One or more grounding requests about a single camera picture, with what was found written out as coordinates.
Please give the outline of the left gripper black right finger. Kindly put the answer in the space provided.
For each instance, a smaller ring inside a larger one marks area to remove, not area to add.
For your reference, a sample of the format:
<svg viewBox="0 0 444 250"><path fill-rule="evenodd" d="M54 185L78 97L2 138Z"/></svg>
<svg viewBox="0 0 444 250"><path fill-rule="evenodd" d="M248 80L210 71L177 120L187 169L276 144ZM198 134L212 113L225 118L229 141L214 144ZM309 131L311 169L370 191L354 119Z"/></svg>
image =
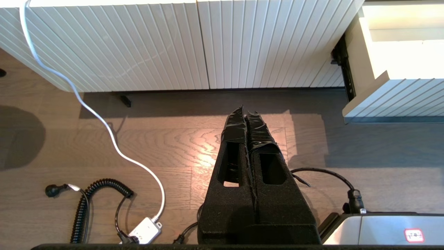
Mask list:
<svg viewBox="0 0 444 250"><path fill-rule="evenodd" d="M320 245L317 222L284 155L257 112L246 114L254 224L253 241L271 245Z"/></svg>

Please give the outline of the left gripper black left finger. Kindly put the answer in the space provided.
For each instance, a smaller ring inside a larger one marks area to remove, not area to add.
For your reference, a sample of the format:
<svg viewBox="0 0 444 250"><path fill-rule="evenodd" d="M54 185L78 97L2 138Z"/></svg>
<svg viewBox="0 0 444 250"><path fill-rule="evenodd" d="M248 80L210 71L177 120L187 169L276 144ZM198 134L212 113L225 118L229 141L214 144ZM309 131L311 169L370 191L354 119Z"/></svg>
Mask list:
<svg viewBox="0 0 444 250"><path fill-rule="evenodd" d="M239 235L255 222L253 178L247 149L243 107L231 112L221 134L220 149L198 220L200 245L239 243Z"/></svg>

